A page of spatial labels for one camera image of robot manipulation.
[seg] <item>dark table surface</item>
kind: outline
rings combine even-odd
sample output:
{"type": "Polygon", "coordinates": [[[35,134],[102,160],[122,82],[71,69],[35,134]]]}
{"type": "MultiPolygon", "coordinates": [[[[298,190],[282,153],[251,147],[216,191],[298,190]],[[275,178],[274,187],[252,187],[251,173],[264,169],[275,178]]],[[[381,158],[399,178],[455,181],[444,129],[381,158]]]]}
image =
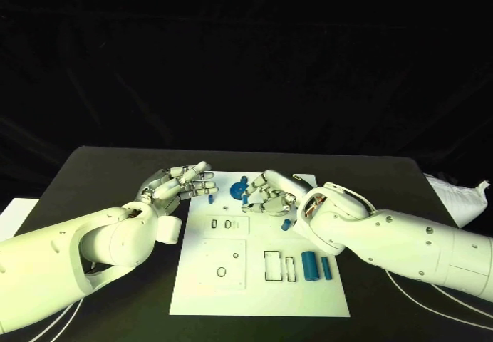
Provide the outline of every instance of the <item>dark table surface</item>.
{"type": "MultiPolygon", "coordinates": [[[[71,155],[17,234],[120,207],[134,199],[141,182],[159,168],[196,164],[200,160],[220,171],[261,172],[272,168],[311,173],[319,185],[343,185],[376,208],[455,226],[419,168],[406,158],[82,147],[71,155]]],[[[182,203],[174,212],[183,221],[187,206],[187,202],[182,203]]],[[[347,249],[337,264],[350,318],[170,316],[179,257],[180,242],[173,246],[156,244],[146,263],[84,300],[58,341],[493,341],[491,331],[450,321],[419,308],[395,288],[383,270],[347,249]]],[[[493,325],[428,284],[399,276],[395,279],[434,309],[493,325]]],[[[461,298],[474,300],[468,295],[461,298]]],[[[479,305],[491,308],[484,302],[479,305]]],[[[53,318],[3,335],[0,341],[29,341],[53,318]]],[[[39,341],[50,341],[59,329],[56,326],[39,341]]]]}

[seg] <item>robotic arm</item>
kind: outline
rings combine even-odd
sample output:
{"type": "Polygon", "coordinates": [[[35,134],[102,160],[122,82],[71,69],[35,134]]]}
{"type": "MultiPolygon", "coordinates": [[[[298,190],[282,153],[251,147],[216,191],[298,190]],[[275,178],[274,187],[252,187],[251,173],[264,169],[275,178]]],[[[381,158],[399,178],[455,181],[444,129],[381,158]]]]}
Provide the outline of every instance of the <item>robotic arm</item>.
{"type": "Polygon", "coordinates": [[[346,247],[373,266],[418,281],[493,301],[493,239],[388,209],[376,210],[352,190],[326,183],[313,188],[295,175],[267,170],[245,194],[264,203],[244,212],[288,213],[295,204],[294,231],[329,254],[346,247]]]}
{"type": "Polygon", "coordinates": [[[160,170],[137,199],[0,243],[0,334],[37,322],[124,276],[156,240],[176,244],[182,221],[169,216],[180,200],[213,194],[210,165],[160,170]],[[81,256],[104,264],[84,273],[81,256]]]}

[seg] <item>cable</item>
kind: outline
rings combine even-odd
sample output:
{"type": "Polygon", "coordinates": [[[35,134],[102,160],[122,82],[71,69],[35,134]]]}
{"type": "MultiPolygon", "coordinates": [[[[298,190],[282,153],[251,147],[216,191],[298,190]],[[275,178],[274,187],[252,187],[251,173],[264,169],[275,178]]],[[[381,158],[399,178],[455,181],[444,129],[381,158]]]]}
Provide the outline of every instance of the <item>cable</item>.
{"type": "Polygon", "coordinates": [[[467,322],[467,321],[463,321],[461,319],[455,318],[455,317],[451,317],[445,314],[442,314],[441,312],[435,311],[434,309],[430,309],[425,305],[422,305],[412,297],[411,295],[406,294],[406,292],[402,290],[401,286],[398,285],[398,283],[395,282],[393,278],[392,278],[392,275],[388,273],[388,270],[385,270],[385,273],[388,274],[388,277],[391,278],[392,280],[392,283],[393,285],[398,287],[398,289],[401,290],[401,292],[405,294],[405,296],[422,307],[425,308],[428,311],[431,311],[434,314],[440,315],[440,316],[444,316],[445,318],[450,318],[451,320],[454,321],[458,321],[464,324],[468,324],[470,326],[476,326],[477,328],[483,328],[483,329],[487,329],[487,330],[491,330],[493,331],[493,328],[489,327],[489,326],[481,326],[480,324],[476,324],[476,323],[471,323],[471,322],[467,322]]]}
{"type": "Polygon", "coordinates": [[[59,314],[59,317],[56,317],[56,320],[53,320],[52,324],[46,327],[46,329],[37,334],[37,336],[29,340],[29,342],[35,342],[45,334],[46,331],[53,327],[53,325],[56,325],[56,322],[60,320],[60,318],[65,316],[69,308],[73,306],[73,304],[68,305],[68,307],[65,308],[63,312],[59,314]]]}
{"type": "Polygon", "coordinates": [[[72,319],[73,319],[73,317],[75,317],[75,314],[76,314],[76,312],[79,311],[79,307],[81,307],[81,304],[82,304],[82,300],[84,300],[84,298],[79,300],[79,305],[76,305],[75,312],[72,313],[72,317],[69,318],[69,321],[66,322],[65,326],[62,327],[62,330],[59,331],[59,334],[53,337],[52,342],[53,342],[55,339],[62,335],[62,332],[65,331],[66,327],[69,326],[69,322],[72,321],[72,319]]]}
{"type": "Polygon", "coordinates": [[[471,305],[460,301],[451,294],[448,294],[437,285],[431,284],[431,286],[458,304],[464,305],[468,309],[474,310],[481,315],[486,315],[489,318],[493,318],[493,315],[490,315],[487,312],[481,311],[480,309],[474,308],[471,305]]]}

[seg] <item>blue object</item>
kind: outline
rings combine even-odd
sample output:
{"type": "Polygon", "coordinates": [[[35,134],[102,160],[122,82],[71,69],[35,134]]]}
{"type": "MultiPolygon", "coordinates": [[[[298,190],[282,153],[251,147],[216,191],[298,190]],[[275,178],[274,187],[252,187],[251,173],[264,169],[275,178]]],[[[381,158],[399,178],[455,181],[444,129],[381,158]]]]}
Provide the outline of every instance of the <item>blue object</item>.
{"type": "Polygon", "coordinates": [[[291,220],[285,219],[281,225],[281,229],[287,231],[290,229],[290,226],[291,226],[291,220]]]}
{"type": "Polygon", "coordinates": [[[316,253],[311,251],[301,253],[303,273],[307,281],[320,279],[319,267],[316,266],[316,253]]]}
{"type": "Polygon", "coordinates": [[[242,200],[241,196],[244,195],[246,187],[248,187],[248,178],[246,178],[246,176],[242,176],[241,181],[238,183],[233,183],[231,185],[231,189],[229,189],[231,196],[238,201],[242,200]]]}
{"type": "Polygon", "coordinates": [[[331,273],[330,273],[330,267],[329,267],[329,258],[321,257],[321,267],[323,267],[323,275],[326,276],[326,280],[331,280],[331,273]]]}

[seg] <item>black backdrop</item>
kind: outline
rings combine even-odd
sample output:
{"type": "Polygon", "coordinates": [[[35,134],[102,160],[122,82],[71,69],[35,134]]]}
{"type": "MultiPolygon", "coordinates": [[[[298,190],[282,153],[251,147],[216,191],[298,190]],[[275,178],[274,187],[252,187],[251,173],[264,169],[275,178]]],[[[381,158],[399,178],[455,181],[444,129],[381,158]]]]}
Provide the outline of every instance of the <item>black backdrop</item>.
{"type": "Polygon", "coordinates": [[[1,4],[3,202],[40,195],[82,145],[401,155],[489,177],[480,9],[99,2],[1,4]]]}

